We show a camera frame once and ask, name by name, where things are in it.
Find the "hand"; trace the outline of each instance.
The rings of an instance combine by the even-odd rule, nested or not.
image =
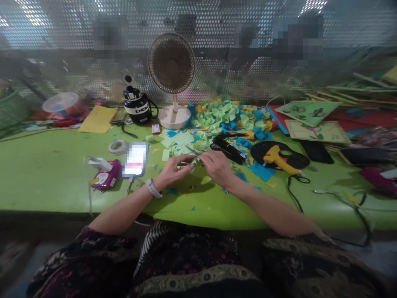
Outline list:
[[[208,176],[220,187],[229,190],[240,180],[233,174],[230,162],[222,151],[204,152],[198,158],[206,167]]]
[[[195,167],[195,164],[191,163],[194,158],[194,155],[183,154],[168,159],[161,174],[153,181],[157,191],[161,192],[169,185],[182,180],[183,177],[188,175]]]

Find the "plastic container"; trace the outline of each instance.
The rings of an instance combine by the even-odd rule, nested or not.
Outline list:
[[[50,97],[43,103],[43,110],[62,117],[78,117],[84,113],[79,96],[73,92],[63,92]]]
[[[13,126],[32,114],[27,102],[17,91],[0,100],[0,130]]]

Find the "fan grille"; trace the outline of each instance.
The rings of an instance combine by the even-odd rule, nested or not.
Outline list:
[[[171,94],[184,91],[193,80],[194,54],[180,35],[159,36],[149,51],[149,72],[155,84]]]

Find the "floor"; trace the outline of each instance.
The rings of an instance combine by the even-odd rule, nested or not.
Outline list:
[[[20,298],[34,272],[51,253],[69,244],[80,230],[91,221],[88,217],[70,218],[60,215],[29,215],[2,217],[0,221],[0,297]],[[142,241],[148,228],[133,225],[129,234]],[[237,231],[242,261],[254,273],[260,272],[255,257],[259,243],[269,231]],[[329,234],[349,241],[360,240],[360,231],[328,231]],[[387,287],[390,297],[397,295],[397,231],[376,231],[372,245],[358,248],[341,245],[375,270]],[[12,263],[5,256],[10,247],[18,247],[21,253]]]

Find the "left hand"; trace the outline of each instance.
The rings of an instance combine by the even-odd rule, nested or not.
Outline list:
[[[169,185],[182,180],[188,175],[195,167],[195,164],[191,163],[194,158],[194,155],[183,154],[168,159],[160,175],[153,180],[157,191],[161,192]]]

